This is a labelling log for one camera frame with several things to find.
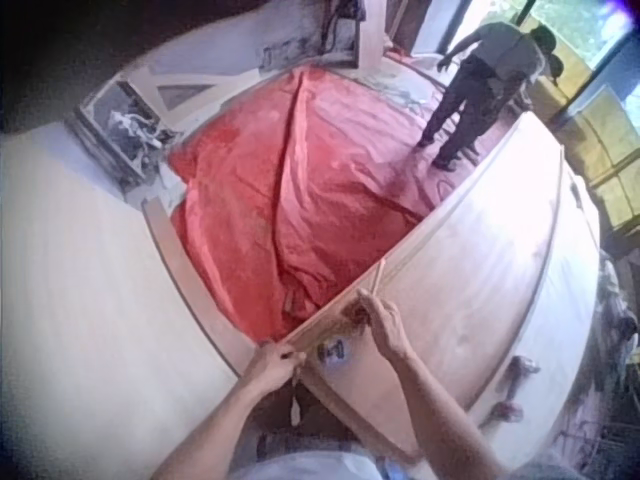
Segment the wooden stick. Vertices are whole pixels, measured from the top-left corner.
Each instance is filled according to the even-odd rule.
[[[378,291],[378,286],[380,285],[380,279],[382,278],[382,270],[384,270],[384,264],[387,261],[382,257],[378,262],[378,268],[376,268],[376,273],[373,277],[373,284],[371,285],[371,295],[375,295]]]

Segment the white shirt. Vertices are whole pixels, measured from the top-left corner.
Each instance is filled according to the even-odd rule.
[[[493,68],[497,80],[501,80],[494,82],[492,88],[501,88],[498,83],[504,84],[515,73],[524,74],[533,83],[544,70],[546,59],[536,42],[514,25],[488,23],[476,32],[480,36],[480,43],[473,50],[473,55]]]
[[[382,480],[370,458],[357,453],[290,453],[242,469],[231,480]]]

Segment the man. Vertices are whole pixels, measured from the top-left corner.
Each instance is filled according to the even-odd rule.
[[[418,358],[397,308],[358,292],[380,354],[400,379],[418,444],[433,471],[446,479],[496,479],[507,473],[465,412]],[[382,480],[370,455],[350,451],[291,453],[229,476],[229,465],[245,420],[268,393],[280,388],[304,362],[287,345],[258,351],[229,395],[164,461],[156,480]],[[579,479],[561,467],[531,467],[505,478]]]
[[[476,43],[475,50],[460,64],[417,145],[424,148],[433,143],[444,122],[464,102],[455,131],[433,161],[433,165],[442,170],[455,170],[452,161],[457,152],[472,145],[487,125],[495,122],[502,107],[525,82],[535,81],[545,67],[546,57],[556,46],[556,38],[542,25],[525,34],[509,23],[489,23],[445,55],[438,62],[438,71],[447,69],[453,57]]]

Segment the red tarp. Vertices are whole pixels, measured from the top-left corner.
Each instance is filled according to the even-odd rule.
[[[171,155],[173,224],[221,311],[278,340],[388,252],[473,170],[427,168],[424,121],[335,74],[298,68]]]

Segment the dark pants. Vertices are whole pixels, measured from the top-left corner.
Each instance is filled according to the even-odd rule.
[[[473,55],[460,65],[460,70],[453,77],[422,132],[422,138],[432,140],[444,122],[457,112],[464,102],[455,131],[438,152],[436,160],[439,162],[449,163],[460,149],[471,145],[495,122],[496,115],[493,115],[494,118],[486,116],[486,111],[496,101],[487,81],[492,76],[495,76],[495,73],[491,67]]]

